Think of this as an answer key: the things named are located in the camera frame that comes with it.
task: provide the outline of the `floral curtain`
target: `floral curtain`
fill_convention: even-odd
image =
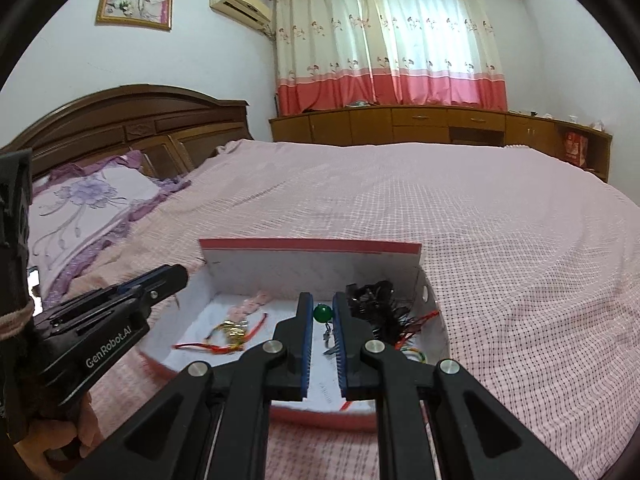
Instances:
[[[507,110],[481,0],[276,0],[282,115],[357,100]]]

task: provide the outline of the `pink bedspread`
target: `pink bedspread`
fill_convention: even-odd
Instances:
[[[452,357],[581,479],[638,425],[640,209],[569,164],[528,148],[235,142],[72,291],[192,272],[201,237],[421,242]],[[104,431],[160,385],[130,352],[94,388]],[[377,477],[373,434],[272,425],[267,478]]]

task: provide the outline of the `green ball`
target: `green ball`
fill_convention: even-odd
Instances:
[[[334,318],[334,311],[329,305],[319,303],[314,309],[314,319],[318,323],[328,323]]]

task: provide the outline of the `silver bolt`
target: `silver bolt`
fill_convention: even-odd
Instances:
[[[369,339],[366,343],[364,343],[364,348],[366,348],[372,354],[379,354],[385,349],[385,344],[382,341],[378,341],[377,339]]]
[[[262,345],[262,349],[267,352],[267,354],[277,354],[282,348],[282,343],[277,339],[271,339]]]
[[[440,363],[440,370],[449,375],[455,375],[460,371],[460,365],[452,359],[444,359]]]
[[[202,361],[191,363],[188,368],[191,377],[202,377],[209,370],[209,366]]]

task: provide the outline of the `carved headboard panel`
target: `carved headboard panel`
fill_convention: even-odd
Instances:
[[[32,148],[37,178],[66,162],[141,150],[145,173],[168,178],[194,170],[230,140],[251,139],[246,106],[172,86],[120,86],[60,107],[1,151]]]

